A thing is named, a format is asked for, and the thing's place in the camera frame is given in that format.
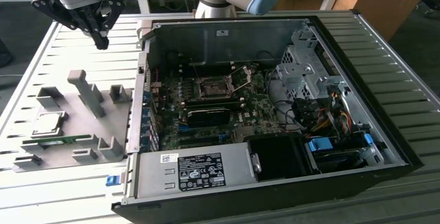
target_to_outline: floor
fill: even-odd
[[[440,95],[440,13],[424,17],[426,7],[414,10],[390,39],[390,46],[409,66]],[[138,13],[136,3],[129,3],[124,13]],[[0,68],[0,75],[22,74],[37,50],[50,19],[28,3],[0,3],[0,36],[14,57]],[[8,103],[20,77],[0,77],[0,113]]]

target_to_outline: green circuit board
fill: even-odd
[[[245,107],[230,111],[226,125],[201,128],[186,127],[184,121],[186,110],[181,108],[181,102],[198,100],[200,81],[217,81],[221,77],[205,77],[202,79],[170,77],[161,82],[161,88],[165,89],[161,92],[165,92],[165,94],[156,98],[160,150],[241,142],[242,138],[240,139],[237,135],[242,132],[246,134],[280,132],[273,107],[264,92],[264,71],[252,69],[252,73],[250,83],[234,92],[234,97],[244,98]],[[245,75],[236,75],[233,82],[236,86],[244,84],[246,82]],[[218,89],[212,90],[221,95],[221,87]]]

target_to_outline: barcode sticker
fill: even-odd
[[[169,153],[160,155],[160,163],[177,162],[178,154]]]

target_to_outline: white sticker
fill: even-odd
[[[214,178],[213,178],[213,181],[214,181],[214,182],[224,181],[224,180],[225,180],[225,177],[214,177]]]
[[[178,154],[169,153],[160,155],[160,163],[177,162]]]
[[[229,30],[217,30],[216,35],[217,36],[228,36],[229,35]]]

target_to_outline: table leg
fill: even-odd
[[[141,14],[149,14],[149,4],[148,0],[137,0],[138,9]]]
[[[12,54],[0,39],[0,67],[5,66],[12,60]]]
[[[324,0],[320,10],[330,10],[333,8],[336,0]]]

